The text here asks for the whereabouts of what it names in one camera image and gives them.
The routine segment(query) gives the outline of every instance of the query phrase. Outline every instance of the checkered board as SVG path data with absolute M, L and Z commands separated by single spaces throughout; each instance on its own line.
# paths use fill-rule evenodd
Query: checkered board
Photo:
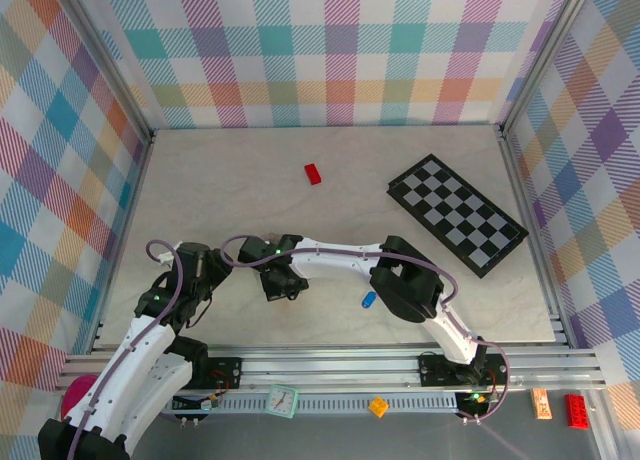
M 434 155 L 391 181 L 387 193 L 480 278 L 528 234 Z

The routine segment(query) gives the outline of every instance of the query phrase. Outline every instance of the purple cable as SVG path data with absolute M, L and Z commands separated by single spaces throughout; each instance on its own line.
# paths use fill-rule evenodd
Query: purple cable
M 96 390 L 93 396 L 91 397 L 91 400 L 89 401 L 89 407 L 91 408 L 93 408 L 95 404 L 98 403 L 102 390 L 104 390 L 104 388 L 107 385 L 107 382 L 113 376 L 113 374 L 118 369 L 120 364 L 124 361 L 127 355 L 129 355 L 129 352 L 132 352 L 135 349 L 136 345 L 145 337 L 145 335 L 149 333 L 153 328 L 158 326 L 160 324 L 160 321 L 171 311 L 176 301 L 178 300 L 178 296 L 180 295 L 180 290 L 182 290 L 183 271 L 182 271 L 182 262 L 180 261 L 180 257 L 178 257 L 178 253 L 175 251 L 175 249 L 171 245 L 169 245 L 164 240 L 151 240 L 149 241 L 149 243 L 147 243 L 146 251 L 149 258 L 151 258 L 151 260 L 153 260 L 154 262 L 160 263 L 160 259 L 156 257 L 153 253 L 151 253 L 151 246 L 156 244 L 162 245 L 167 250 L 169 250 L 169 252 L 171 252 L 171 254 L 173 255 L 173 259 L 176 262 L 176 266 L 178 267 L 178 287 L 176 288 L 176 291 L 173 292 L 173 296 L 171 297 L 171 300 L 169 300 L 169 303 L 167 304 L 167 306 L 164 307 L 164 310 L 162 310 L 162 312 L 160 312 L 160 315 L 154 318 L 149 325 L 147 325 L 133 340 L 131 340 L 131 343 L 129 344 L 130 349 L 123 350 L 120 356 L 115 359 L 113 364 L 111 364 L 111 367 L 109 367 L 109 370 L 107 370 L 107 372 L 104 374 L 104 377 L 102 377 L 102 380 L 100 381 L 100 383 L 98 383 L 98 386 L 96 387 Z M 90 410 L 86 410 L 82 415 L 82 418 L 80 419 L 80 423 L 78 424 L 78 428 L 76 429 L 76 433 L 73 435 L 73 440 L 71 441 L 71 446 L 69 447 L 69 454 L 67 455 L 67 460 L 73 460 L 73 457 L 76 454 L 76 449 L 78 448 L 78 443 L 80 441 L 80 435 L 82 435 L 82 432 L 84 431 L 84 427 L 87 425 L 87 422 L 89 421 L 90 415 L 91 415 Z
M 487 342 L 485 340 L 480 340 L 478 338 L 473 338 L 473 336 L 471 335 L 471 332 L 467 331 L 466 329 L 464 329 L 462 327 L 462 325 L 460 325 L 460 323 L 456 320 L 456 318 L 453 316 L 453 314 L 451 312 L 449 312 L 449 309 L 447 308 L 449 303 L 456 297 L 456 295 L 458 295 L 458 282 L 456 282 L 455 278 L 453 278 L 453 276 L 449 273 L 446 272 L 444 270 L 442 270 L 441 268 L 426 262 L 424 260 L 420 260 L 419 258 L 414 258 L 414 257 L 410 257 L 408 255 L 400 255 L 398 253 L 390 253 L 390 252 L 356 252 L 356 251 L 352 251 L 352 250 L 341 250 L 341 249 L 337 249 L 337 248 L 311 248 L 311 247 L 307 247 L 307 248 L 294 248 L 293 250 L 286 250 L 284 252 L 280 252 L 280 253 L 276 253 L 274 255 L 269 255 L 268 257 L 265 257 L 263 259 L 260 260 L 256 260 L 255 262 L 249 262 L 249 263 L 239 263 L 239 262 L 234 262 L 232 261 L 230 258 L 230 256 L 227 254 L 226 252 L 226 248 L 227 246 L 235 241 L 235 240 L 240 240 L 240 239 L 249 239 L 249 238 L 257 238 L 259 240 L 262 240 L 260 237 L 258 237 L 257 235 L 235 235 L 227 240 L 225 240 L 222 245 L 220 246 L 220 258 L 222 258 L 222 261 L 224 263 L 226 263 L 227 265 L 229 265 L 230 267 L 239 267 L 239 268 L 253 268 L 253 267 L 257 267 L 259 265 L 263 265 L 267 262 L 270 262 L 271 260 L 274 260 L 276 258 L 279 257 L 283 257 L 285 255 L 292 255 L 292 254 L 296 254 L 296 253 L 329 253 L 332 255 L 345 255 L 345 256 L 350 256 L 350 257 L 360 257 L 360 258 L 391 258 L 394 260 L 400 260 L 402 262 L 410 262 L 413 263 L 415 265 L 418 265 L 419 267 L 423 267 L 426 268 L 428 270 L 431 270 L 435 273 L 437 273 L 438 275 L 443 276 L 444 278 L 446 278 L 449 283 L 451 284 L 451 286 L 453 287 L 453 291 L 451 292 L 451 294 L 449 296 L 447 296 L 444 300 L 442 300 L 441 305 L 442 305 L 442 310 L 444 311 L 445 315 L 447 315 L 447 318 L 449 318 L 449 320 L 451 321 L 451 323 L 453 324 L 453 326 L 456 328 L 456 330 L 458 330 L 464 337 L 468 338 L 469 340 L 471 340 L 473 343 L 476 343 L 478 345 L 483 345 L 486 347 L 491 347 L 491 348 L 495 348 L 498 353 L 500 353 L 500 355 L 502 355 L 502 358 L 504 359 L 504 364 L 506 367 L 506 372 L 505 372 L 505 376 L 506 376 L 506 382 L 504 385 L 504 390 L 502 391 L 502 395 L 500 395 L 500 398 L 498 399 L 498 402 L 495 404 L 495 407 L 493 408 L 489 408 L 489 410 L 487 411 L 487 413 L 485 413 L 484 415 L 482 415 L 481 417 L 473 417 L 465 412 L 460 412 L 462 415 L 466 416 L 467 418 L 470 419 L 474 419 L 477 420 L 478 422 L 480 422 L 480 420 L 483 420 L 485 418 L 489 418 L 491 415 L 493 415 L 504 403 L 504 400 L 507 396 L 507 392 L 509 391 L 509 378 L 510 378 L 510 364 L 509 364 L 509 359 L 507 358 L 507 354 L 504 352 L 504 350 L 502 349 L 502 347 L 500 347 L 498 344 L 493 343 L 493 342 Z

